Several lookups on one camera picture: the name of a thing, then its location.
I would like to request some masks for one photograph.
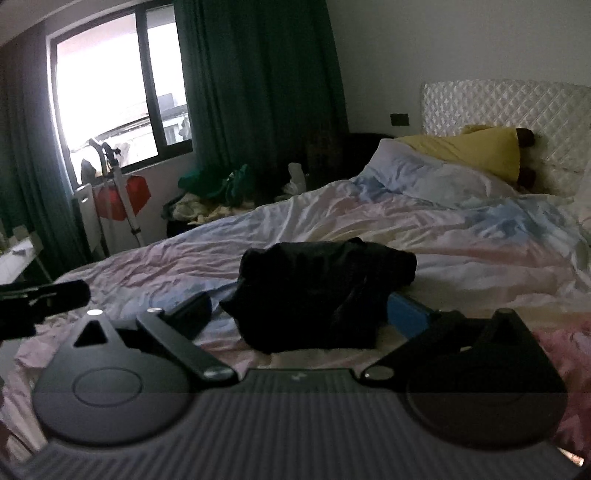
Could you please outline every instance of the circular pad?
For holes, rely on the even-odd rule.
[[[102,368],[82,374],[74,382],[74,394],[91,407],[123,405],[142,390],[139,376],[123,368]]]
[[[147,353],[110,353],[77,355],[66,359],[67,369],[44,376],[33,403],[49,436],[78,445],[125,445],[156,435],[184,413],[191,394],[181,368]]]
[[[565,396],[538,388],[518,353],[484,348],[419,367],[406,398],[432,432],[463,446],[519,448],[543,440],[564,412]]]

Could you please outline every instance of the window frame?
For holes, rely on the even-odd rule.
[[[53,93],[53,106],[56,116],[57,135],[60,141],[61,151],[66,164],[66,170],[70,177],[72,188],[76,190],[80,187],[74,165],[70,159],[70,150],[66,141],[66,135],[61,123],[61,114],[59,106],[59,98],[57,94],[57,46],[69,40],[76,35],[83,33],[91,28],[98,27],[112,20],[117,20],[127,15],[135,14],[135,28],[138,34],[139,58],[141,62],[142,77],[144,79],[144,90],[146,94],[146,104],[148,106],[148,116],[150,118],[150,125],[152,126],[152,134],[154,135],[154,142],[156,143],[156,150],[158,155],[151,158],[146,158],[131,165],[121,167],[121,172],[131,173],[142,168],[155,165],[159,162],[168,160],[170,158],[178,157],[193,151],[193,143],[191,140],[183,140],[182,142],[168,145],[164,133],[164,124],[162,122],[162,115],[160,114],[160,106],[158,105],[158,96],[156,94],[156,85],[154,83],[154,73],[152,71],[152,60],[150,56],[150,43],[148,41],[148,20],[147,12],[149,10],[174,6],[172,0],[154,0],[143,4],[134,5],[108,15],[104,15],[95,20],[89,21],[80,25],[68,32],[56,36],[50,40],[50,74],[51,74],[51,89]],[[98,185],[102,182],[102,176],[97,177],[92,185]]]

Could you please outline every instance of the quilted headboard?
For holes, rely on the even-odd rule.
[[[464,125],[529,128],[536,145],[522,165],[534,190],[568,197],[591,160],[591,87],[532,80],[457,80],[421,88],[423,132],[456,135]]]

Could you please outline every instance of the clothing pile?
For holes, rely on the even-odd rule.
[[[254,202],[242,202],[239,207],[228,207],[202,199],[193,193],[186,193],[174,206],[173,218],[189,225],[204,225],[220,218],[250,212],[254,208]]]
[[[256,181],[248,165],[229,173],[221,168],[201,168],[181,177],[178,186],[186,194],[174,205],[172,217],[189,225],[203,225],[255,208]]]

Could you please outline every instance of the red cloth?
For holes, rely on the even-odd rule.
[[[151,197],[148,183],[145,178],[132,175],[127,179],[126,189],[134,214],[137,215]],[[95,194],[96,211],[99,217],[109,218],[107,202],[112,205],[113,220],[123,221],[127,218],[115,185],[109,185],[108,189],[101,187],[98,193]]]
[[[569,391],[554,441],[591,462],[591,320],[552,332],[537,331],[534,336]]]

